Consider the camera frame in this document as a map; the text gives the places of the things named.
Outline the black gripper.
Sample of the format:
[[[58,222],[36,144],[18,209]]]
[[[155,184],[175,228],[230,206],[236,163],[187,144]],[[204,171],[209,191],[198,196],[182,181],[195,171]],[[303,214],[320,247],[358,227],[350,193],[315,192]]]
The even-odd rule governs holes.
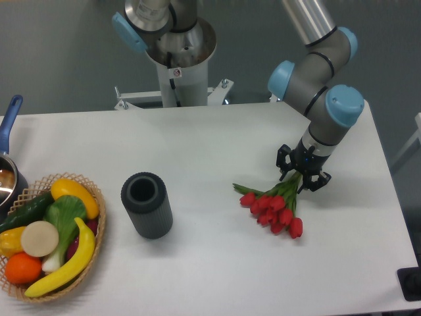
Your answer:
[[[283,181],[288,172],[294,169],[303,175],[298,194],[303,190],[315,192],[321,189],[332,178],[321,170],[336,147],[317,140],[310,130],[306,130],[294,150],[286,144],[279,148],[276,156],[276,166],[280,170],[279,181]]]

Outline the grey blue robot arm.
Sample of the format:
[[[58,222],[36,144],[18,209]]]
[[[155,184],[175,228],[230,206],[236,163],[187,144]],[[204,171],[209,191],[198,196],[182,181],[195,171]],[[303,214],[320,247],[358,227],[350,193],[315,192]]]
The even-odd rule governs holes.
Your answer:
[[[283,145],[276,164],[282,176],[297,171],[301,188],[317,191],[330,181],[323,171],[364,109],[364,98],[346,85],[328,82],[355,55],[358,41],[337,26],[321,1],[284,1],[307,55],[280,63],[268,80],[269,92],[309,119],[294,149]],[[197,14],[196,1],[127,1],[112,26],[133,51],[154,62],[165,107],[209,105],[208,62],[216,49],[212,26]]]

